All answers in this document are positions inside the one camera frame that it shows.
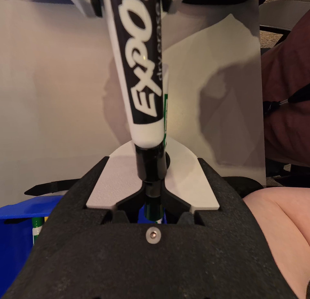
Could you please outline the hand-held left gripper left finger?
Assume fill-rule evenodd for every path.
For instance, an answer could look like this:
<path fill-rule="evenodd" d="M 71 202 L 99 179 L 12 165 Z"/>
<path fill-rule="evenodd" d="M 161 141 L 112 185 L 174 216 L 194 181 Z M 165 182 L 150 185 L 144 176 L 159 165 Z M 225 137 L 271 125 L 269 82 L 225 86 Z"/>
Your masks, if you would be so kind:
<path fill-rule="evenodd" d="M 112 210 L 118 202 L 141 188 L 142 180 L 137 173 L 134 143 L 129 141 L 109 155 L 86 207 Z"/>

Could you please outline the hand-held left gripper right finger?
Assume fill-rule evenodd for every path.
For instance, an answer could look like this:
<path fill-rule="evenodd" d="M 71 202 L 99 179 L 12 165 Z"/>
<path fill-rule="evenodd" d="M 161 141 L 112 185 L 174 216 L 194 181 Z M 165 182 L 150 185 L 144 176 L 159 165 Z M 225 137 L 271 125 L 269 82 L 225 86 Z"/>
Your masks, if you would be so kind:
<path fill-rule="evenodd" d="M 219 203 L 198 157 L 171 137 L 166 142 L 170 165 L 161 188 L 163 207 L 169 212 L 218 210 Z"/>

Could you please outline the green dry-erase marker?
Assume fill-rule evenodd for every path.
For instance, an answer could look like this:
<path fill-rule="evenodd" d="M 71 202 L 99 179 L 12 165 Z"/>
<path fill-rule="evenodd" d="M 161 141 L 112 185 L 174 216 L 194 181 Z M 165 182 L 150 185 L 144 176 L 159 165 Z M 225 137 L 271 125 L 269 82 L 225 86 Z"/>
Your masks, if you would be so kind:
<path fill-rule="evenodd" d="M 33 237 L 33 245 L 35 244 L 42 227 L 45 223 L 45 217 L 33 217 L 32 218 L 32 237 Z"/>
<path fill-rule="evenodd" d="M 168 93 L 164 93 L 164 139 L 163 144 L 166 148 L 166 133 L 167 133 L 167 111 L 168 111 Z M 157 198 L 148 198 L 145 202 L 145 208 L 144 208 L 144 214 L 145 217 L 156 224 L 161 224 L 164 219 L 164 208 L 161 204 L 160 197 Z"/>

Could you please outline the black dry-erase marker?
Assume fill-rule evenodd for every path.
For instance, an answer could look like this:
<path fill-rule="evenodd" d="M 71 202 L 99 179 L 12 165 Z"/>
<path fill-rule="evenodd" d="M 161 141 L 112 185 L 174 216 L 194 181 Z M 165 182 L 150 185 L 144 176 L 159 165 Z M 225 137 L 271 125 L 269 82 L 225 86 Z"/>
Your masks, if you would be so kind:
<path fill-rule="evenodd" d="M 103 0 L 138 177 L 160 196 L 167 173 L 161 0 Z"/>

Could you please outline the person's left forearm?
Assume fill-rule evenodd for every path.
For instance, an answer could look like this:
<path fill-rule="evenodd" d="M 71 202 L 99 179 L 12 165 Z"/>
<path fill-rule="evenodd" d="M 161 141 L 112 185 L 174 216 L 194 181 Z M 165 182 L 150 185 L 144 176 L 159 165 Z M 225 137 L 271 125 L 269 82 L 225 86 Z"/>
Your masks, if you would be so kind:
<path fill-rule="evenodd" d="M 309 298 L 310 189 L 264 188 L 243 201 L 258 222 L 285 280 L 298 298 Z"/>

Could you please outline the maroon shirt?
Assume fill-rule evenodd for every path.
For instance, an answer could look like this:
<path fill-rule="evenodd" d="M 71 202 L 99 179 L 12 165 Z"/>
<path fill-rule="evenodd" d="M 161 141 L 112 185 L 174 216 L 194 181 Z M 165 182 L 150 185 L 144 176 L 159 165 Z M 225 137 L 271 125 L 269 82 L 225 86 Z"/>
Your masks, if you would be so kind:
<path fill-rule="evenodd" d="M 261 56 L 263 101 L 283 101 L 310 83 L 310 11 L 287 38 Z M 264 119 L 265 156 L 310 165 L 309 101 L 282 105 Z"/>

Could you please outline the grey chair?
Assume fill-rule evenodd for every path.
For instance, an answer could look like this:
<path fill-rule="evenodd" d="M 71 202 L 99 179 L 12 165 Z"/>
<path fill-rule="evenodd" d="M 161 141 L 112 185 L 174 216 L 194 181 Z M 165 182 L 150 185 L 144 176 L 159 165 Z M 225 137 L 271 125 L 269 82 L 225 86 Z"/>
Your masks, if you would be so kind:
<path fill-rule="evenodd" d="M 283 42 L 293 27 L 310 9 L 310 3 L 297 0 L 275 0 L 259 6 L 259 29 L 280 34 L 275 45 Z"/>

